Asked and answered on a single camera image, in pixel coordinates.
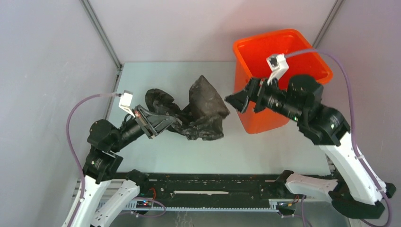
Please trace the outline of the black plastic trash bag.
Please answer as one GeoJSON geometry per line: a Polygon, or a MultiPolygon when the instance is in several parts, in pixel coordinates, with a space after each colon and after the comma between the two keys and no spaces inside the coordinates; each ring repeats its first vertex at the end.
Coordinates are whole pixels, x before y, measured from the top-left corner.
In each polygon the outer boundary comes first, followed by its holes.
{"type": "Polygon", "coordinates": [[[173,116],[176,122],[167,130],[187,140],[223,138],[223,120],[230,115],[230,111],[217,90],[201,75],[188,94],[189,103],[183,109],[174,102],[173,96],[158,88],[146,92],[145,103],[151,112],[173,116]]]}

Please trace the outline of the orange plastic trash bin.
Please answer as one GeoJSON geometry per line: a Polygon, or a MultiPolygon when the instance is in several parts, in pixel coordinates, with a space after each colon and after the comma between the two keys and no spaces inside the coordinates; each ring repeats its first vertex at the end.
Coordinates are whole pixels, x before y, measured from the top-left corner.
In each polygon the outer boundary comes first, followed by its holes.
{"type": "MultiPolygon", "coordinates": [[[[265,78],[271,74],[266,61],[272,54],[287,54],[312,46],[304,36],[294,29],[284,29],[254,35],[239,39],[233,44],[233,52],[236,57],[234,91],[242,90],[252,77],[265,78]]],[[[288,71],[279,80],[279,88],[286,89],[290,78],[297,74],[308,74],[323,85],[328,84],[333,72],[325,61],[317,53],[306,53],[287,60],[288,71]]],[[[265,109],[254,113],[255,104],[250,102],[245,113],[239,113],[240,121],[249,134],[257,134],[281,127],[289,122],[289,119],[265,109]]]]}

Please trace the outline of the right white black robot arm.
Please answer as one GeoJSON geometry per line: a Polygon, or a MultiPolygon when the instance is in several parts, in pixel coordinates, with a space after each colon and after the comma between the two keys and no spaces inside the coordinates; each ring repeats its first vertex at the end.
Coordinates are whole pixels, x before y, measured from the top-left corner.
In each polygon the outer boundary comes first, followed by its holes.
{"type": "Polygon", "coordinates": [[[335,108],[321,103],[323,85],[312,76],[293,76],[282,90],[278,81],[271,84],[251,78],[243,90],[226,96],[225,101],[243,113],[255,104],[258,113],[270,109],[296,122],[299,131],[318,146],[333,162],[339,179],[324,180],[285,170],[277,178],[275,192],[286,198],[302,194],[330,203],[340,214],[353,219],[378,219],[384,212],[383,196],[354,152],[350,125],[335,108]]]}

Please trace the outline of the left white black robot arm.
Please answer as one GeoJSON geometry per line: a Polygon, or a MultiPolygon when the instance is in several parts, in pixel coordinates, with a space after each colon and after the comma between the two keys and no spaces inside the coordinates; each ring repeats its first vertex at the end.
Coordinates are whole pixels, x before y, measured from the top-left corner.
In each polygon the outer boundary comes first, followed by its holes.
{"type": "Polygon", "coordinates": [[[105,119],[94,122],[87,139],[91,148],[82,168],[83,181],[63,226],[108,227],[132,199],[146,196],[148,175],[132,170],[117,192],[98,208],[123,161],[117,152],[143,135],[155,138],[175,122],[173,116],[150,112],[141,105],[125,115],[119,128],[105,119]]]}

